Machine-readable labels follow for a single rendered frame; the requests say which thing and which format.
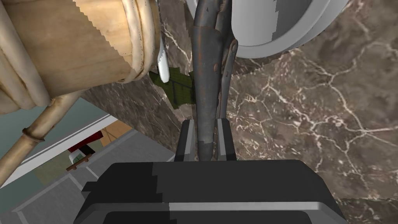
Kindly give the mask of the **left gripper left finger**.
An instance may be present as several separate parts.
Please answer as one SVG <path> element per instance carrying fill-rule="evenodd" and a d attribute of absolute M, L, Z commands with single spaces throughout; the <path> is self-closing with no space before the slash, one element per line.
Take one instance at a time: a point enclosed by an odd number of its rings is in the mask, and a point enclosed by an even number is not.
<path fill-rule="evenodd" d="M 182 123 L 174 161 L 195 161 L 196 131 L 193 119 Z"/>

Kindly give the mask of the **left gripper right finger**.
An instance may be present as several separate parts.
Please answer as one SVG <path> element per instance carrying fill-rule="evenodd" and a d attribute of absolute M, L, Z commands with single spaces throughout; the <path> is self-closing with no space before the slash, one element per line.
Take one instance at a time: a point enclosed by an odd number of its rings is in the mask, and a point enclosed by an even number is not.
<path fill-rule="evenodd" d="M 217 119 L 217 160 L 237 160 L 230 122 L 226 118 Z"/>

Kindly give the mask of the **grey metal pliers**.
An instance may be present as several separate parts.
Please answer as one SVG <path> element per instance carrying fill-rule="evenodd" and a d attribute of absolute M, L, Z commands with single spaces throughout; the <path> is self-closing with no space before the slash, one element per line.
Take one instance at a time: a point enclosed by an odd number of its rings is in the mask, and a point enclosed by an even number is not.
<path fill-rule="evenodd" d="M 232 0 L 198 0 L 190 41 L 200 161 L 212 159 L 216 119 L 226 117 L 238 49 L 231 20 Z"/>

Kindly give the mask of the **green cloth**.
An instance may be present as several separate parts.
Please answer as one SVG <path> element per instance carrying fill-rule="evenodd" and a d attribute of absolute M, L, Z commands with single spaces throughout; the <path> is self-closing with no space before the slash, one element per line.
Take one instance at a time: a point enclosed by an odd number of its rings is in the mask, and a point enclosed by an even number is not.
<path fill-rule="evenodd" d="M 161 87 L 172 108 L 178 109 L 181 105 L 196 104 L 194 74 L 190 72 L 188 75 L 182 74 L 180 68 L 170 68 L 170 79 L 167 83 L 161 81 L 160 75 L 152 71 L 149 72 L 149 77 L 153 84 Z"/>

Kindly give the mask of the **white serrated knife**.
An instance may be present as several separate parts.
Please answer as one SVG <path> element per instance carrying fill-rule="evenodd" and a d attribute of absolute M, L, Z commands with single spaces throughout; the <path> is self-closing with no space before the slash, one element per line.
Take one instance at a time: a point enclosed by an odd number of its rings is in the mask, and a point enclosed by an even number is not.
<path fill-rule="evenodd" d="M 162 38 L 160 39 L 160 48 L 157 60 L 158 60 L 158 71 L 160 78 L 163 83 L 167 83 L 170 79 L 170 73 L 169 73 L 168 58 Z"/>

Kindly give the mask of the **brown marble table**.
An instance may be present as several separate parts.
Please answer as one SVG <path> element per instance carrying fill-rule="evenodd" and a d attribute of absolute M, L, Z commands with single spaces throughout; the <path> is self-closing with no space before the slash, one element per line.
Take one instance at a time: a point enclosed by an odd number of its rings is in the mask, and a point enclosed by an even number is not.
<path fill-rule="evenodd" d="M 239 159 L 300 159 L 350 224 L 398 224 L 398 0 L 349 0 L 307 44 L 236 59 L 227 117 Z"/>

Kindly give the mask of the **white plate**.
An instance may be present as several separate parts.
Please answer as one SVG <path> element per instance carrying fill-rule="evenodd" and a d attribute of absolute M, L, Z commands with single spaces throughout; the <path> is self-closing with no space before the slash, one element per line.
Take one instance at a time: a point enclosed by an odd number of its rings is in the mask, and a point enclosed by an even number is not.
<path fill-rule="evenodd" d="M 237 42 L 239 58 L 297 48 L 324 31 L 348 0 L 186 0 L 194 17 L 194 62 L 219 63 Z"/>

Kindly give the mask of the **wooden chair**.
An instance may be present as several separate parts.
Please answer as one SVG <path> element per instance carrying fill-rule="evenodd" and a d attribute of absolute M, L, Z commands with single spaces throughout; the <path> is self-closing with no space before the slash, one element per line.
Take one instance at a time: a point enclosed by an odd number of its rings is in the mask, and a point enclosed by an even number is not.
<path fill-rule="evenodd" d="M 0 187 L 85 90 L 144 77 L 160 43 L 157 0 L 0 0 L 0 114 L 45 107 L 0 159 Z"/>

